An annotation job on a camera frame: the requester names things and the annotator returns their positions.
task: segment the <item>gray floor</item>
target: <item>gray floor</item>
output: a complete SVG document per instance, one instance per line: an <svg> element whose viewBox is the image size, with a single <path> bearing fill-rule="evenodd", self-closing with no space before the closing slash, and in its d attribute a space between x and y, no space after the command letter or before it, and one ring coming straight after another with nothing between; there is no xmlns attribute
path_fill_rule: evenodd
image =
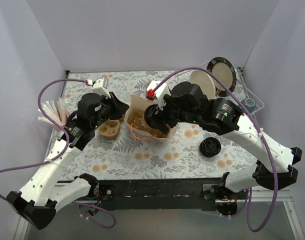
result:
<svg viewBox="0 0 305 240"><path fill-rule="evenodd" d="M253 227L258 227L266 216L269 202L253 202ZM78 206L68 205L60 210L52 223L43 230L29 225L25 240L259 240L295 239L282 202L277 202L266 227L252 233L247 226L246 210L234 219L198 212L194 209L177 210L117 210L117 224L103 229L81 218ZM104 223L111 219L103 212L96 217Z"/></svg>

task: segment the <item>robotic arm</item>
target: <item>robotic arm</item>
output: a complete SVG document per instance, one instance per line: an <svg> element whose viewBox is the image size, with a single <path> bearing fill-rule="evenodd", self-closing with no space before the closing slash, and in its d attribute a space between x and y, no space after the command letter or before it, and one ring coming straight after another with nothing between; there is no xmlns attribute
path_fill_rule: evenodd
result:
<svg viewBox="0 0 305 240"><path fill-rule="evenodd" d="M159 83L152 81L147 92ZM149 106L144 114L144 121L149 127L167 134L169 128L179 122L198 124L203 130L234 141L258 159L255 164L240 171L224 173L219 185L204 192L208 199L230 198L243 189L255 186L274 189L273 170L265 146L241 108L224 98L208 100L198 85L187 81L179 83L171 91L164 83L154 97L157 104ZM274 158L278 189L295 183L298 171L292 166L301 160L302 150L287 148L266 133L262 134Z"/></svg>
<svg viewBox="0 0 305 240"><path fill-rule="evenodd" d="M45 228L57 211L74 200L84 196L93 199L98 194L99 182L89 174L82 174L63 187L54 186L95 136L95 130L108 119L120 119L129 108L113 92L107 91L104 87L106 81L105 78L95 81L93 92L83 95L77 111L69 116L64 126L69 134L69 147L65 153L54 162L41 166L26 185L18 192L11 191L6 197L14 210L38 229ZM66 137L61 132L45 161L57 156L65 145Z"/></svg>

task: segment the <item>white wall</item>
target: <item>white wall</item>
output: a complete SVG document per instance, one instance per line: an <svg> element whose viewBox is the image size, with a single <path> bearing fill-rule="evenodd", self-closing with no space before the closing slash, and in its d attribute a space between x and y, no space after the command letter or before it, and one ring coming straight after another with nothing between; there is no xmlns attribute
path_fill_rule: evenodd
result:
<svg viewBox="0 0 305 240"><path fill-rule="evenodd" d="M64 77L42 29L25 0L0 0L0 169L42 162L51 129L37 121L37 96L48 82ZM45 93L54 99L57 85ZM36 169L0 175L6 196ZM19 216L0 199L0 240L13 239Z"/></svg>
<svg viewBox="0 0 305 240"><path fill-rule="evenodd" d="M65 70L244 66L278 0L27 0Z"/></svg>
<svg viewBox="0 0 305 240"><path fill-rule="evenodd" d="M305 0L280 0L244 68L265 103L257 117L277 141L303 150L294 206L305 234Z"/></svg>

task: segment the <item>floral tablecloth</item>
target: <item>floral tablecloth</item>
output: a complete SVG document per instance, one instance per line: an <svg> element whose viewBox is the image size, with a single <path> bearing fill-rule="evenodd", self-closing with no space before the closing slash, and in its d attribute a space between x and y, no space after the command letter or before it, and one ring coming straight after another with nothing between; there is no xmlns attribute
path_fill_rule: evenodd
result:
<svg viewBox="0 0 305 240"><path fill-rule="evenodd" d="M121 101L128 102L131 94L144 97L147 83L162 80L170 73L171 71L70 73L69 78L96 80L105 76L109 79L108 90L114 92ZM180 80L172 78L168 85L172 88L183 80L183 75ZM67 82L64 99L69 110L75 111L82 95L89 92L91 88L83 83ZM240 99L245 97L241 91L235 91L234 94ZM199 152L200 143L207 137L215 137L221 143L221 152L212 158ZM154 139L135 139L122 123L120 133L114 140L103 139L96 131L96 136L69 165L60 180L73 180L83 173L89 173L99 180L221 177L225 172L233 172L255 162L255 157L236 143L206 132L196 124L180 123L174 138L161 143Z"/></svg>

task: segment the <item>dish rack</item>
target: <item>dish rack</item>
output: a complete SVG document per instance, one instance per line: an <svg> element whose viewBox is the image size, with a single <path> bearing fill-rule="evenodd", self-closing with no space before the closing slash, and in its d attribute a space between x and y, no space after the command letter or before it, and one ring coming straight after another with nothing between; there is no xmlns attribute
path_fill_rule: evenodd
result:
<svg viewBox="0 0 305 240"><path fill-rule="evenodd" d="M206 69L208 63L209 62L206 62L206 63L200 65L199 67ZM194 71L194 70L187 70L187 71L184 71L184 72L178 74L177 76L175 76L175 82L178 84L183 81L189 81L192 71ZM236 86L233 91L233 94L240 101L242 101L246 98L253 99L255 102L255 109L253 110L251 115L254 115L260 109L262 109L265 106L265 104L248 87L246 87L242 69L240 67L237 67L237 69L235 68L235 72L236 72ZM219 98L218 91L216 92L216 98ZM230 95L226 96L225 99L228 99L228 100L232 101L233 103L237 104L237 102Z"/></svg>

